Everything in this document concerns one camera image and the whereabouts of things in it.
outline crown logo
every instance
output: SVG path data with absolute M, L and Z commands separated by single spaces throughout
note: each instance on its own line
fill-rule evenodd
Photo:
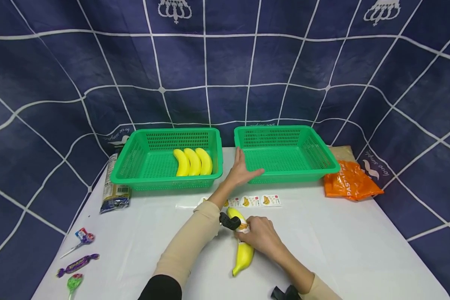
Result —
M 363 21 L 374 21 L 373 26 L 376 26 L 379 21 L 395 19 L 400 13 L 399 2 L 400 0 L 377 0 L 377 2 L 365 12 Z
M 173 18 L 174 23 L 178 24 L 178 19 L 190 19 L 192 8 L 185 0 L 160 0 L 158 14 L 162 17 Z

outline wrapped candy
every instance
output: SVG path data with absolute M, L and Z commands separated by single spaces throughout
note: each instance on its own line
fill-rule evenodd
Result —
M 97 254 L 97 253 L 93 254 L 93 255 L 83 256 L 81 259 L 79 259 L 76 262 L 71 263 L 70 265 L 68 265 L 66 269 L 60 269 L 57 272 L 57 277 L 60 278 L 63 275 L 65 275 L 66 273 L 71 274 L 73 272 L 76 272 L 79 269 L 83 268 L 84 266 L 88 265 L 90 260 L 92 260 L 92 259 L 99 259 L 99 258 L 100 258 L 100 255 Z

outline blue backdrop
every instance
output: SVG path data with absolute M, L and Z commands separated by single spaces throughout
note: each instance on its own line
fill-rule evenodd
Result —
M 133 130 L 287 124 L 352 146 L 450 294 L 450 0 L 144 4 L 0 0 L 0 299 L 32 297 Z

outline empty green basket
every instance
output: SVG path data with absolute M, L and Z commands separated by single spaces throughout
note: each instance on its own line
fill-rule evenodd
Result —
M 211 175 L 176 177 L 174 149 L 203 148 L 213 162 Z M 215 128 L 141 129 L 131 134 L 110 180 L 134 190 L 206 188 L 223 173 L 222 140 Z
M 264 168 L 250 183 L 316 181 L 340 165 L 310 126 L 236 127 L 235 146 L 243 149 L 247 169 Z

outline yellow banana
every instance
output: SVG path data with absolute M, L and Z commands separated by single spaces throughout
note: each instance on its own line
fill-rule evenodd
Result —
M 237 209 L 229 207 L 226 212 L 229 218 L 239 217 L 242 222 L 242 224 L 235 231 L 240 231 L 243 233 L 250 232 L 247 221 L 245 221 L 245 218 Z M 235 263 L 235 268 L 233 268 L 232 270 L 233 277 L 237 276 L 240 271 L 243 271 L 244 269 L 248 268 L 248 266 L 250 266 L 250 263 L 253 259 L 253 252 L 254 249 L 252 248 L 252 246 L 248 245 L 245 242 L 238 241 L 237 261 Z
M 187 156 L 180 149 L 175 149 L 173 155 L 178 161 L 177 176 L 188 176 L 190 171 L 190 161 L 188 161 Z
M 212 158 L 202 148 L 195 149 L 195 152 L 202 162 L 202 170 L 200 171 L 200 175 L 210 175 L 213 170 Z
M 200 162 L 198 155 L 190 148 L 185 148 L 183 152 L 190 161 L 190 171 L 188 172 L 188 176 L 200 175 L 200 171 L 202 170 L 202 163 Z

